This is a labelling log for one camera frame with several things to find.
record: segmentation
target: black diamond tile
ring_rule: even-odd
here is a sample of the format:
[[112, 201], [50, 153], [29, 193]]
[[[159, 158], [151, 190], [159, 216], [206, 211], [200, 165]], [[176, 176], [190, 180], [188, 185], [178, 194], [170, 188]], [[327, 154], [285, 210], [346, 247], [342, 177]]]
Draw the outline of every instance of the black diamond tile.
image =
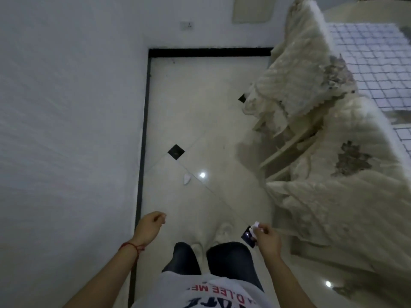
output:
[[238, 100], [241, 101], [242, 103], [245, 103], [246, 98], [245, 98], [244, 94], [241, 95], [241, 97]]
[[168, 151], [168, 154], [171, 155], [175, 160], [181, 157], [183, 153], [185, 153], [185, 151], [179, 145], [174, 145]]

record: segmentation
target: white wall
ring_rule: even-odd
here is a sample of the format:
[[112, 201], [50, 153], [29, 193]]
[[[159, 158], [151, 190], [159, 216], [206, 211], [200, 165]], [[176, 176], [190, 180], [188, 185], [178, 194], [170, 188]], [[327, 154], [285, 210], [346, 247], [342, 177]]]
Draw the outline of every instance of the white wall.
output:
[[133, 2], [0, 1], [1, 307], [61, 307], [130, 238], [147, 66]]
[[[143, 0], [141, 7], [150, 47], [270, 47], [282, 41], [293, 1], [277, 0], [269, 22], [251, 25], [231, 23], [234, 0]], [[353, 0], [316, 1], [325, 10]], [[180, 21], [193, 21], [193, 30], [180, 31]]]

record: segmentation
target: white t-shirt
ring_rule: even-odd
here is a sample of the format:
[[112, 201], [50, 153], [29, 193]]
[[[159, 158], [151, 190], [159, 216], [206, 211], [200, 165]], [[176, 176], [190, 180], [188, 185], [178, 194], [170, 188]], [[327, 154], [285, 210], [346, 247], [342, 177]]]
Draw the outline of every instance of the white t-shirt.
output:
[[146, 297], [131, 308], [271, 308], [268, 297], [255, 285], [212, 274], [160, 274]]

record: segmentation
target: hand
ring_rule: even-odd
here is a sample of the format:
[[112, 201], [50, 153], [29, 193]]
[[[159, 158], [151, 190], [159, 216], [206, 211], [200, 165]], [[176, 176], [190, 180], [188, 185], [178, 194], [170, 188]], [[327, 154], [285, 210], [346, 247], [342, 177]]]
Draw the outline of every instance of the hand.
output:
[[266, 262], [268, 259], [281, 259], [281, 237], [269, 225], [260, 223], [254, 227], [257, 245]]
[[133, 238], [130, 240], [135, 245], [149, 245], [166, 223], [166, 214], [163, 212], [152, 212], [143, 216], [136, 227]]

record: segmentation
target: dark jeans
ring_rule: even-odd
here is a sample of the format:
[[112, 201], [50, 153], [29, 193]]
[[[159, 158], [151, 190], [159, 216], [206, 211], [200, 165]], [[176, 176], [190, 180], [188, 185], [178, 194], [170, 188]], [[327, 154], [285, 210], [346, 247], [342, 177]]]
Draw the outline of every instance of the dark jeans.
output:
[[[207, 260], [211, 274], [246, 281], [264, 291], [254, 269], [251, 253], [244, 244], [228, 242], [213, 246], [207, 251]], [[178, 242], [174, 246], [173, 258], [162, 272], [164, 271], [182, 275], [201, 275], [193, 250], [183, 242]]]

